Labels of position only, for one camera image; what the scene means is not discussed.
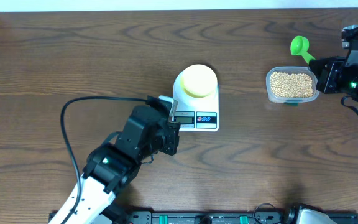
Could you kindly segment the green plastic scoop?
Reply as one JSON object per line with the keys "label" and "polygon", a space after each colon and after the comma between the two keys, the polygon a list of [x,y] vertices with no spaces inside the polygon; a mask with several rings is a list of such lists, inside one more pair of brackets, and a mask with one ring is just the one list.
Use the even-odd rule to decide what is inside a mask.
{"label": "green plastic scoop", "polygon": [[290,44],[290,52],[292,55],[301,56],[307,64],[315,58],[308,52],[310,43],[306,37],[296,36]]}

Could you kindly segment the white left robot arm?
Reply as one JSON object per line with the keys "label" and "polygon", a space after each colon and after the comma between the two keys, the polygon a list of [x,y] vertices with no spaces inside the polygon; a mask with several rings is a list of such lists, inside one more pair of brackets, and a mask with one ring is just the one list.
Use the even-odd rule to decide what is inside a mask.
{"label": "white left robot arm", "polygon": [[87,159],[71,195],[51,223],[91,223],[137,176],[142,161],[158,152],[177,152],[180,124],[171,103],[136,106],[120,133],[111,134]]}

